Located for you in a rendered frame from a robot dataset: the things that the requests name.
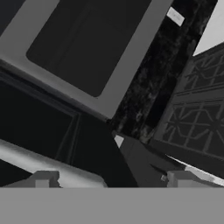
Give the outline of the dark cupboard door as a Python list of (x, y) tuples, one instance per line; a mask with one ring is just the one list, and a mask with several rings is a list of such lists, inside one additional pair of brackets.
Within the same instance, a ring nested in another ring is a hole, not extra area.
[(0, 139), (97, 174), (109, 187), (137, 186), (105, 122), (3, 69)]

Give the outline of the white wall socket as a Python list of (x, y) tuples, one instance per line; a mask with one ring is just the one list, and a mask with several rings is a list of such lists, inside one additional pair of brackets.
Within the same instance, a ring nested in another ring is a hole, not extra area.
[(185, 18), (172, 7), (168, 10), (166, 16), (170, 18), (178, 26), (181, 26), (185, 21)]

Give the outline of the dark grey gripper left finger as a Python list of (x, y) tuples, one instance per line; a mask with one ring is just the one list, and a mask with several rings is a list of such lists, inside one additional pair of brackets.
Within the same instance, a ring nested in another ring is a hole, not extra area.
[(58, 171), (36, 171), (29, 178), (4, 185), (4, 187), (60, 187), (59, 178)]

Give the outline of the grey appliance door, dark window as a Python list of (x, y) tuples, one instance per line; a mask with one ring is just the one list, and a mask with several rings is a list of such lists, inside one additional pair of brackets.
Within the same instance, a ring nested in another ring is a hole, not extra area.
[(0, 0), (0, 65), (112, 118), (174, 0)]

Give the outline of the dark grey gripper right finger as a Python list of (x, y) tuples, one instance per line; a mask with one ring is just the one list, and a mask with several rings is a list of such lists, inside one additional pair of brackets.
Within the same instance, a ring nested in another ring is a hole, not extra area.
[(207, 174), (191, 171), (168, 171), (161, 180), (168, 187), (224, 187), (224, 183), (216, 182)]

